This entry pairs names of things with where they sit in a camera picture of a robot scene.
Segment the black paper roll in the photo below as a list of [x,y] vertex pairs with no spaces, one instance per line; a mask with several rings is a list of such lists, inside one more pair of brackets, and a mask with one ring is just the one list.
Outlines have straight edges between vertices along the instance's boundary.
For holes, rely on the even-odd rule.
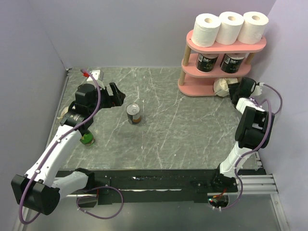
[[203,73],[209,73],[214,69],[218,54],[199,53],[196,60],[196,68]]
[[242,64],[246,54],[245,53],[226,53],[223,55],[220,63],[220,69],[223,72],[233,74],[236,73]]

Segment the white paper towel roll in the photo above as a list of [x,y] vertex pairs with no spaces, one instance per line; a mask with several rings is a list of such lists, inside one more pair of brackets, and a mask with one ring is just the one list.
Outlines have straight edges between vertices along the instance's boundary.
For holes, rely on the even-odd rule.
[[210,13],[203,13],[196,17],[192,42],[199,47],[210,47],[214,44],[219,28],[220,19]]
[[250,45],[260,42],[269,22],[268,17],[260,12],[246,12],[243,18],[244,23],[237,40]]
[[236,40],[244,23],[244,17],[235,12],[223,12],[219,15],[221,22],[216,42],[232,45]]

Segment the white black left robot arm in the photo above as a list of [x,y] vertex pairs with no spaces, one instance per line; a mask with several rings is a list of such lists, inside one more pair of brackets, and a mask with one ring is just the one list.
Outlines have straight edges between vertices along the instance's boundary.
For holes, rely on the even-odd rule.
[[39,160],[22,176],[15,175],[11,181],[18,205],[44,215],[55,210],[65,196],[82,190],[91,193],[95,189],[94,173],[77,168],[73,173],[56,180],[63,161],[80,139],[89,132],[94,115],[101,109],[121,106],[125,99],[114,82],[110,84],[112,95],[107,88],[95,88],[82,84],[75,92],[75,100],[68,107],[57,132]]

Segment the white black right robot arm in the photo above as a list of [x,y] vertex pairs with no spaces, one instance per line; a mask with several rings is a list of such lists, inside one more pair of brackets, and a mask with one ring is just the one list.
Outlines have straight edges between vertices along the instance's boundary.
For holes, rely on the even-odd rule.
[[216,192],[234,186],[239,169],[246,160],[269,143],[275,113],[269,100],[265,100],[268,104],[268,110],[265,110],[252,99],[252,95],[262,93],[262,86],[263,83],[248,77],[228,85],[231,102],[242,117],[235,132],[233,149],[210,180],[210,186]]

